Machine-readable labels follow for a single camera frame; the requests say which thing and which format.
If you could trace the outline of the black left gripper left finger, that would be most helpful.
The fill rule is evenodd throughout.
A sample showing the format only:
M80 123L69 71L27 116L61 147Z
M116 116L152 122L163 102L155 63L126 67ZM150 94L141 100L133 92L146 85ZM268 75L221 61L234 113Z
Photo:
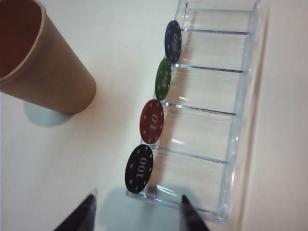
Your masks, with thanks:
M97 210L98 189L94 188L55 231L93 231Z

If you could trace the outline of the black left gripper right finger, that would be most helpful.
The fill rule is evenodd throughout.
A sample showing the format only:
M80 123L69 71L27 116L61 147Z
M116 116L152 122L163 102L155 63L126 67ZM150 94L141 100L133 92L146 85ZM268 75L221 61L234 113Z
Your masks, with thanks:
M180 204L180 230L210 231L185 195L182 196Z

